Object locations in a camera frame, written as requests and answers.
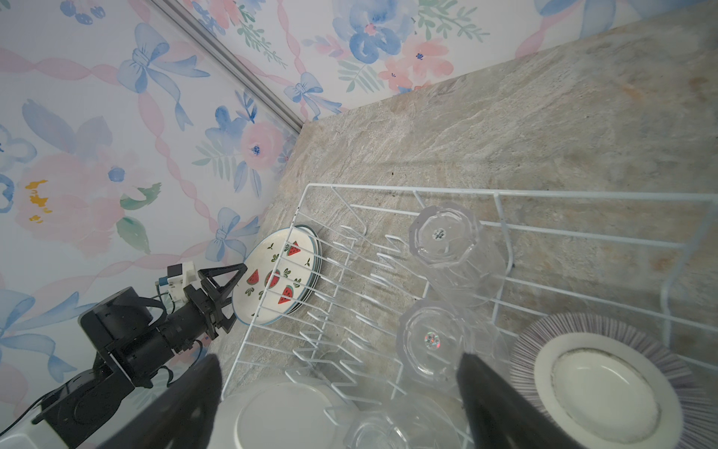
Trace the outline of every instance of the wallpaper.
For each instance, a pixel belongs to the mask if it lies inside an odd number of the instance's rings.
[[[177,0],[311,121],[701,0]]]
[[[141,0],[0,0],[0,42],[4,428],[92,366],[93,304],[243,261],[297,135]]]

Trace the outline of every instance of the glass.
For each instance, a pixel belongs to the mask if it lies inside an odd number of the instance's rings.
[[[456,370],[464,352],[478,355],[508,380],[508,348],[502,335],[471,309],[419,300],[399,318],[396,353],[412,379],[457,394]]]
[[[409,251],[447,301],[480,305],[503,286],[506,263],[471,210],[445,202],[425,208],[409,227]]]
[[[430,398],[407,394],[385,409],[363,412],[349,428],[349,449],[460,449],[449,417]]]

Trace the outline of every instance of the dish rack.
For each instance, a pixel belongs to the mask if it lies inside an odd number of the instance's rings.
[[[509,348],[542,316],[587,311],[655,336],[700,383],[716,383],[718,313],[709,284],[715,259],[701,243],[714,238],[718,195],[311,183],[274,269],[296,264],[286,248],[300,232],[295,226],[307,224],[322,245],[322,256],[313,255],[322,260],[319,279],[313,287],[299,282],[312,294],[296,312],[260,325],[265,301],[279,299],[265,289],[222,398],[278,371],[293,381],[327,382],[360,409],[421,391],[396,357],[398,317],[414,300],[438,297],[417,273],[407,233],[419,211],[444,200],[474,210],[507,261],[504,286],[476,309],[499,327]],[[312,257],[311,248],[299,249]],[[716,393],[709,392],[714,401]],[[470,447],[460,403],[437,401]],[[346,424],[341,409],[328,407],[325,414]]]

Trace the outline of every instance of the gray metal strip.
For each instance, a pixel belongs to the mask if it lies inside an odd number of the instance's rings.
[[[304,121],[296,115],[279,97],[249,71],[237,58],[227,50],[222,42],[202,26],[192,14],[177,0],[147,0],[155,5],[171,21],[184,31],[187,36],[207,51],[216,62],[222,65],[254,95],[255,99],[272,110],[287,126],[299,133]]]

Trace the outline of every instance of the white plate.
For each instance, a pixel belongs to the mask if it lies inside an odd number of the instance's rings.
[[[511,383],[588,449],[718,448],[718,420],[688,366],[612,318],[546,316],[518,338]]]
[[[208,449],[344,448],[348,425],[332,424],[329,407],[356,412],[326,384],[254,382],[220,403]]]
[[[288,248],[284,248],[286,259],[281,259],[274,276],[270,276],[288,233],[288,228],[272,233],[244,261],[247,272],[234,287],[232,306],[237,318],[246,325],[252,321],[268,282],[274,286],[259,311],[256,324],[260,325],[272,323],[282,314],[293,311],[311,293],[305,285],[313,287],[317,281],[317,275],[312,272],[318,272],[321,267],[321,259],[315,255],[321,254],[320,245],[315,240],[316,233],[304,225],[292,230]],[[291,295],[292,299],[282,295]]]

